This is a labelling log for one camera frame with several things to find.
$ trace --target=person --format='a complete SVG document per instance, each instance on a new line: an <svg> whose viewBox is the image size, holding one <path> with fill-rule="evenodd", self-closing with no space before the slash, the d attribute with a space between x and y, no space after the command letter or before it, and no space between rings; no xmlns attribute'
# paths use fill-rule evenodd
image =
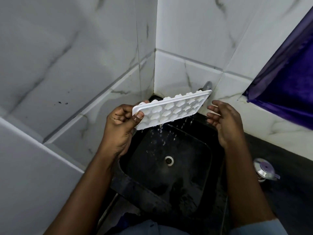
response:
<svg viewBox="0 0 313 235"><path fill-rule="evenodd" d="M208 113L207 122L216 127L219 143L225 150L229 208L235 227L230 233L287 234L259 185L240 114L225 102L213 101L212 104L208 109L216 114ZM92 233L110 186L114 164L127 152L133 129L144 117L141 111L132 115L132 108L121 105L108 115L97 153L45 235ZM187 233L146 221L121 234Z"/></svg>

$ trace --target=sink drain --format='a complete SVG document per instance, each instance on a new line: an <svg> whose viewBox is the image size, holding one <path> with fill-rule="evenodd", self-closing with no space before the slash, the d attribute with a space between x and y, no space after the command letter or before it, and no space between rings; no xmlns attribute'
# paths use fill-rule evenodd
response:
<svg viewBox="0 0 313 235"><path fill-rule="evenodd" d="M174 164L174 158L172 158L171 156L167 156L165 157L165 163L170 167Z"/></svg>

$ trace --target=curtain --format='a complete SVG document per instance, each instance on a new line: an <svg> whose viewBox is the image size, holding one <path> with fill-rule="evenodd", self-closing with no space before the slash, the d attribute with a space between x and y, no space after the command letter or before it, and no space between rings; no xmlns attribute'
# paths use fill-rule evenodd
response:
<svg viewBox="0 0 313 235"><path fill-rule="evenodd" d="M313 8L244 95L248 102L313 130Z"/></svg>

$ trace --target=sink basin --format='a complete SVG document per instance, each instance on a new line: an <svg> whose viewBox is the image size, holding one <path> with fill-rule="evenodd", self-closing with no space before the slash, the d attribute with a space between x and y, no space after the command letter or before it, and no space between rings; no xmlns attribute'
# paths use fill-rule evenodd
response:
<svg viewBox="0 0 313 235"><path fill-rule="evenodd" d="M217 131L196 113L137 131L111 188L149 214L180 221L206 218L223 160Z"/></svg>

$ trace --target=ice cube tray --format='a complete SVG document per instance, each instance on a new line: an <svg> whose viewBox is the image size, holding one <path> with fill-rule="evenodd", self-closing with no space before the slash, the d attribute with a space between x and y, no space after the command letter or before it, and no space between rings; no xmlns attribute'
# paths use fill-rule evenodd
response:
<svg viewBox="0 0 313 235"><path fill-rule="evenodd" d="M138 111L145 114L136 129L145 129L193 115L203 105L211 92L212 90L198 90L196 93L179 94L174 98L165 97L161 101L141 102L133 107L132 112L133 115Z"/></svg>

